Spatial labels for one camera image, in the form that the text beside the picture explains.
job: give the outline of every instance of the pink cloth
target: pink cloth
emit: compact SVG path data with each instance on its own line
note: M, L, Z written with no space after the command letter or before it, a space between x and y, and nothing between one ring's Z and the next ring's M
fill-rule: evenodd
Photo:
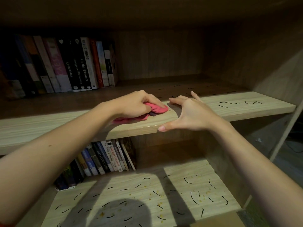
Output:
M145 102L144 104L148 105L151 107L151 111L155 112L157 114L163 114L165 112L167 112L169 110L169 108L165 105L165 108L162 108L158 105L149 103L149 102ZM124 118L124 117L120 117L120 118L116 118L113 123L128 123L131 122L133 120L137 120L137 121L141 121L141 120L147 120L147 117L149 117L150 114L144 114L135 118Z

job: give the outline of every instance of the pink book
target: pink book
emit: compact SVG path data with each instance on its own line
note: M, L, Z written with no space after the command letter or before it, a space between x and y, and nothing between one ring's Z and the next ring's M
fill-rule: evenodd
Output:
M43 43L51 60L51 65L55 71L61 91L72 91L71 83L68 79L68 75L55 38L43 38Z

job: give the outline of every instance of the forearm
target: forearm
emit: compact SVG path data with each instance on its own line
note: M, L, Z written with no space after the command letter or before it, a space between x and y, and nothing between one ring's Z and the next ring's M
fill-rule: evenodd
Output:
M303 190L230 123L220 123L212 133L228 153L272 226L300 226L303 223Z
M16 223L96 133L114 119L113 107L106 103L0 160L0 223Z

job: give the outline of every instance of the fingernail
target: fingernail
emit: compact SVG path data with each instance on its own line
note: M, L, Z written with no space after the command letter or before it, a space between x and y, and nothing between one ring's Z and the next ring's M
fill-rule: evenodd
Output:
M158 128L158 131L160 131L160 132L166 131L166 130L165 130L165 126L159 127L159 128Z

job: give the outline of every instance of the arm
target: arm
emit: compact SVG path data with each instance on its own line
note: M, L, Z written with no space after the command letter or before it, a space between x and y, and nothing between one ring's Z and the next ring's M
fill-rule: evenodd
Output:
M117 117L137 117L150 112L143 102L164 107L144 91L100 103L78 118L28 142L0 159L0 223L19 221L63 169Z
M303 190L285 173L263 156L233 126L219 117L191 93L170 99L182 106L180 117L159 128L209 130L228 153L233 165L246 181L253 197L272 226L297 227L303 223Z

